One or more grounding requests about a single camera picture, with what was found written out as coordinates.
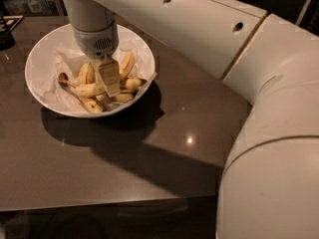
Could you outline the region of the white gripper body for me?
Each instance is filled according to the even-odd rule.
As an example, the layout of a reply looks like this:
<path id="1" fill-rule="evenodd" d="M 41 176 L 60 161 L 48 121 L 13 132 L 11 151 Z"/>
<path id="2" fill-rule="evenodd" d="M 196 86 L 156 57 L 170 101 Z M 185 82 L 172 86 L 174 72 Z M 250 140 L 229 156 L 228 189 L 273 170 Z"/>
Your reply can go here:
<path id="1" fill-rule="evenodd" d="M 90 59 L 111 56 L 119 46 L 117 24 L 97 32 L 85 32 L 73 28 L 73 33 L 80 50 Z"/>

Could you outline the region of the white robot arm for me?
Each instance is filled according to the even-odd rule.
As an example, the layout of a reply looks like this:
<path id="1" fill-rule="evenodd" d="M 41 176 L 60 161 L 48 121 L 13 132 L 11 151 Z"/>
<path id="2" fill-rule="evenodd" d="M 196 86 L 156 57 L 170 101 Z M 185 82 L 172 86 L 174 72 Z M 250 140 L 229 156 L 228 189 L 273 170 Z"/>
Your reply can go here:
<path id="1" fill-rule="evenodd" d="M 220 181 L 216 239 L 319 239 L 319 39 L 235 0 L 64 0 L 106 7 L 244 97 L 252 111 Z"/>

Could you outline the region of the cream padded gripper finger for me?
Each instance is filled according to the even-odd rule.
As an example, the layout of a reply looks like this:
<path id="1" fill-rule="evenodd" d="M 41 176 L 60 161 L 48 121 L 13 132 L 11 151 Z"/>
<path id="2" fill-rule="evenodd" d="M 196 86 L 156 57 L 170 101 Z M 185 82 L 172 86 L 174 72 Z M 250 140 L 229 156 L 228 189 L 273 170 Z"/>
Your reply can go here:
<path id="1" fill-rule="evenodd" d="M 116 60 L 95 60 L 94 68 L 98 80 L 110 98 L 121 92 L 119 63 Z"/>

